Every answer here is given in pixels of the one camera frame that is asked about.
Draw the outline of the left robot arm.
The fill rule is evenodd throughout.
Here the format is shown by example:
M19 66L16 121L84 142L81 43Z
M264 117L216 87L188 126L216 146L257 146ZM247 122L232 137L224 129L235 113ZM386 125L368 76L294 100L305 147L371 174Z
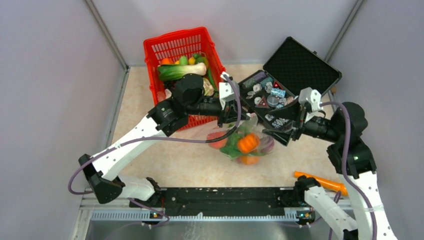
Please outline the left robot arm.
M118 198L132 198L154 207L160 202L160 188L151 178L134 178L120 172L137 156L159 141L178 141L172 134L186 126L191 115L217 117L217 125L235 123L222 137L211 140L190 139L189 143L212 143L228 138L241 120L249 119L242 109L240 87L226 72L221 74L218 96L205 96L204 80L189 73L177 80L171 96L157 103L141 121L122 138L103 151L78 160L80 169L99 204Z

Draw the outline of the clear zip top bag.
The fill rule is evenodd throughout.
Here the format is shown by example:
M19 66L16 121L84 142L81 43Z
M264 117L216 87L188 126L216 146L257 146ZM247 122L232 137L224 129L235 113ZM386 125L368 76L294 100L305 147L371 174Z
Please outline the clear zip top bag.
M229 137L209 143L208 146L227 156L232 161L243 165L255 165L266 155L269 155L275 146L275 140L262 133L259 127L259 117L249 113L249 120L242 120L239 127ZM195 140L213 140L229 132L235 123L225 123L217 126L216 121L195 127L190 135Z

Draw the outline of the pink purple onion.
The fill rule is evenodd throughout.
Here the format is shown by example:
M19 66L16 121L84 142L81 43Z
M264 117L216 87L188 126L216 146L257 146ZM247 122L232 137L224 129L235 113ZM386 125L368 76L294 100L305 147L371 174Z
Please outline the pink purple onion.
M260 139L260 145L258 147L258 150L260 153L267 155L273 151L274 145L274 138L267 135Z

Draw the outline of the green lettuce head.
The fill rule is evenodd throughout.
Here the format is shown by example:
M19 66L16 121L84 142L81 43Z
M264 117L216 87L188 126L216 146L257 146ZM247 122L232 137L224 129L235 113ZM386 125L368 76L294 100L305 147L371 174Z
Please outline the green lettuce head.
M247 154L243 154L238 150L238 141L249 133L254 133L259 137L258 133L249 131L245 127L240 127L227 138L226 144L221 147L219 151L228 156L231 160L238 159L241 156L265 156L265 154L259 152L259 146L254 151Z

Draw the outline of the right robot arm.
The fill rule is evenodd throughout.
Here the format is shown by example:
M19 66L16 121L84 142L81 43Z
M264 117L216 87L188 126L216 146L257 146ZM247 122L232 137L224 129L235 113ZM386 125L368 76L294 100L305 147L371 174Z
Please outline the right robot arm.
M330 119L318 116L324 103L293 101L273 109L275 119L286 119L294 127L293 138L308 135L330 142L328 158L344 184L353 208L347 214L330 198L313 177L300 177L293 200L311 206L340 240L394 240L396 235L387 218L377 181L377 166L371 149L361 136L368 126L365 112L353 102L336 102Z

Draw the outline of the orange mini pumpkin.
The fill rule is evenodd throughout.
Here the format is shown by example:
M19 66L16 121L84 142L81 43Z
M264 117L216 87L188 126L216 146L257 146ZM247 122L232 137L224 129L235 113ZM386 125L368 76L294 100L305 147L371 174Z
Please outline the orange mini pumpkin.
M255 133L249 133L237 142L237 148L242 154L248 154L254 151L260 142L260 138Z

